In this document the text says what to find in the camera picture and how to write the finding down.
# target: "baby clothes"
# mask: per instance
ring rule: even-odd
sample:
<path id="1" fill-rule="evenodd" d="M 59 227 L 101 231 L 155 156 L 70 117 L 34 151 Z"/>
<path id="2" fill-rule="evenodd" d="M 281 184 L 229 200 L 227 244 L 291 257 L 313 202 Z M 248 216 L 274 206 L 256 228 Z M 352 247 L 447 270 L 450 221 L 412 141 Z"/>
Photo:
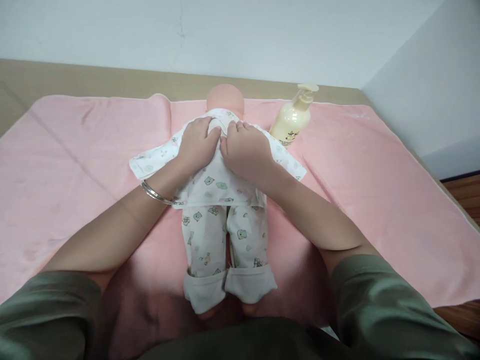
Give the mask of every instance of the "baby clothes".
<path id="1" fill-rule="evenodd" d="M 204 116 L 214 118 L 210 122 L 208 132 L 210 133 L 215 127 L 220 127 L 222 136 L 227 136 L 228 126 L 232 120 L 235 122 L 239 120 L 235 114 L 225 109 L 213 109 Z M 166 144 L 145 151 L 130 160 L 130 168 L 138 179 L 147 179 L 177 156 L 182 143 L 182 135 L 187 125 L 188 123 L 173 135 Z M 267 131 L 257 125 L 253 126 L 267 137 L 273 159 L 290 174 L 301 180 L 307 171 L 300 163 Z M 248 181 L 236 176 L 225 166 L 220 153 L 220 142 L 217 144 L 211 162 L 180 189 L 176 194 L 176 201 L 177 204 L 173 206 L 174 209 L 211 205 L 265 207 L 267 203 L 267 199 L 261 191 L 253 187 Z"/>
<path id="2" fill-rule="evenodd" d="M 239 119 L 225 109 L 214 109 L 208 132 Z M 268 132 L 273 159 L 301 180 L 306 170 Z M 130 160 L 138 179 L 146 179 L 178 154 L 187 124 L 170 141 Z M 218 142 L 211 162 L 195 174 L 175 196 L 182 209 L 182 233 L 188 258 L 184 292 L 194 311 L 202 314 L 226 296 L 236 295 L 246 304 L 257 303 L 277 285 L 267 263 L 267 199 L 251 183 L 236 176 L 224 164 Z M 226 236 L 230 235 L 230 263 L 226 271 Z"/>

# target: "white wall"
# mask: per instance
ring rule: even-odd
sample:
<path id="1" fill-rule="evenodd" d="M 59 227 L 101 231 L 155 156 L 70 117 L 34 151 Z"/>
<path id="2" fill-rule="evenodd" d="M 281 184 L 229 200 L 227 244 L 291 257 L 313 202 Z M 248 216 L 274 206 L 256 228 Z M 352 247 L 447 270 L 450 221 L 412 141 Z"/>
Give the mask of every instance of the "white wall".
<path id="1" fill-rule="evenodd" d="M 438 178 L 480 170 L 480 1 L 446 0 L 363 91 Z"/>
<path id="2" fill-rule="evenodd" d="M 443 0 L 0 0 L 0 58 L 361 88 Z"/>

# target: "baby pants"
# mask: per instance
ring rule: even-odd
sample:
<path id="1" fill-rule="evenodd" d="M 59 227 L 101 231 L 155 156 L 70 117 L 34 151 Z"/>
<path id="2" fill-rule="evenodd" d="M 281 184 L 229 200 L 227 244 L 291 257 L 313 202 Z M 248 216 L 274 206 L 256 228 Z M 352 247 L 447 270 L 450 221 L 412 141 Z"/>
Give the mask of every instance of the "baby pants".
<path id="1" fill-rule="evenodd" d="M 183 209 L 182 232 L 188 257 L 183 288 L 196 314 L 219 304 L 229 292 L 255 304 L 276 289 L 267 264 L 267 210 L 259 206 L 198 206 Z M 230 234 L 231 266 L 226 271 Z"/>

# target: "doll head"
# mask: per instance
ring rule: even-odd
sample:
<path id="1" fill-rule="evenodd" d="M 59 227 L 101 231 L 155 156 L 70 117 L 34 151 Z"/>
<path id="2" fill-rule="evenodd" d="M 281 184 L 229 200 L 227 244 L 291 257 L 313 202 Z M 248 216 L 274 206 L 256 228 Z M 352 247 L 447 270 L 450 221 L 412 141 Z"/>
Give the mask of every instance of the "doll head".
<path id="1" fill-rule="evenodd" d="M 233 112 L 240 120 L 244 119 L 244 96 L 235 86 L 221 84 L 215 86 L 206 98 L 206 109 L 227 109 Z"/>

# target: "doll foot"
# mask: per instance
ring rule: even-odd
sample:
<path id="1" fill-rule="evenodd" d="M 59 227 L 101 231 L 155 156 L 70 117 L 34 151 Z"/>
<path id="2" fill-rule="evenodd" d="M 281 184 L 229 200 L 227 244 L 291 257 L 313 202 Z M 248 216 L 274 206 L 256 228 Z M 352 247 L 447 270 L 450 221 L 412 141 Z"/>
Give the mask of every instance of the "doll foot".
<path id="1" fill-rule="evenodd" d="M 259 309 L 259 303 L 254 303 L 254 304 L 246 304 L 244 302 L 241 303 L 241 310 L 243 311 L 243 314 L 246 317 L 253 317 L 257 313 L 257 310 Z"/>
<path id="2" fill-rule="evenodd" d="M 204 313 L 201 313 L 201 314 L 197 314 L 198 318 L 202 321 L 206 321 L 206 320 L 210 320 L 211 318 L 213 318 L 215 316 L 215 314 L 217 313 L 218 310 L 220 310 L 220 308 L 222 307 L 223 305 L 223 301 L 221 301 L 220 303 L 218 303 L 217 305 L 215 305 L 214 307 L 212 307 L 210 310 L 204 312 Z"/>

